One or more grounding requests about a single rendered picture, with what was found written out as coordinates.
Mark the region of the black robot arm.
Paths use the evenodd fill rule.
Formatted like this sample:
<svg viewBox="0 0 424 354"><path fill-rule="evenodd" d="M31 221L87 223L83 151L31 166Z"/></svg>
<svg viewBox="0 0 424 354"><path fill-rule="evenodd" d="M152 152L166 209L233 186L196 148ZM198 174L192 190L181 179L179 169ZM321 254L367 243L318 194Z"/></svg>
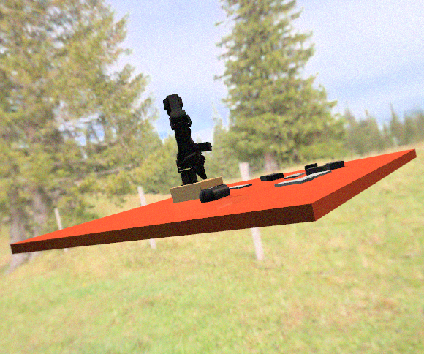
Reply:
<svg viewBox="0 0 424 354"><path fill-rule="evenodd" d="M164 111L167 111L170 121L171 130L175 132L175 139L178 145L178 153L177 153L177 168L178 173L181 173L181 179L183 185L197 183L197 174L192 170L184 170L189 168L189 165L185 165L184 163L184 154L181 151L181 146L184 143L187 143L192 140L191 137L191 129L189 128L192 124L192 120L189 115L186 114L185 110L182 110L183 102L180 96L177 94L167 95L163 100ZM196 152L204 152L204 151L212 151L212 145L210 142L203 142L194 145L194 149ZM182 170L182 171L179 171ZM181 186L183 186L181 185Z"/></svg>

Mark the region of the dark grey switch panel with green rocker switches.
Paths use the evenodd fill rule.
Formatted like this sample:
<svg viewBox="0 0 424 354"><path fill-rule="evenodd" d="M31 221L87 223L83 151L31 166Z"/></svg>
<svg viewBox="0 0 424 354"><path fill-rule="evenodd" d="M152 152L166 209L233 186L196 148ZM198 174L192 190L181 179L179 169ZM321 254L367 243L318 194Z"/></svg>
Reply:
<svg viewBox="0 0 424 354"><path fill-rule="evenodd" d="M207 203L230 195L230 189L226 184L221 184L200 191L200 202Z"/></svg>

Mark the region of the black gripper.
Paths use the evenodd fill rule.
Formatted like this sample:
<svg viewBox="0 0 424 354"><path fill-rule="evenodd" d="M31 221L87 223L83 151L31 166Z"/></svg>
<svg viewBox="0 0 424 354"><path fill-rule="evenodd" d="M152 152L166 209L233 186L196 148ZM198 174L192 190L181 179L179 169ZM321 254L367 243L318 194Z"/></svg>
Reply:
<svg viewBox="0 0 424 354"><path fill-rule="evenodd" d="M189 168L191 168L198 176L200 176L203 180L207 179L204 163L206 161L206 158L201 155L201 153L198 151L196 152L194 149L195 142L193 140L184 143L181 146L181 151L183 152L185 158L184 163L185 165L189 165Z"/></svg>

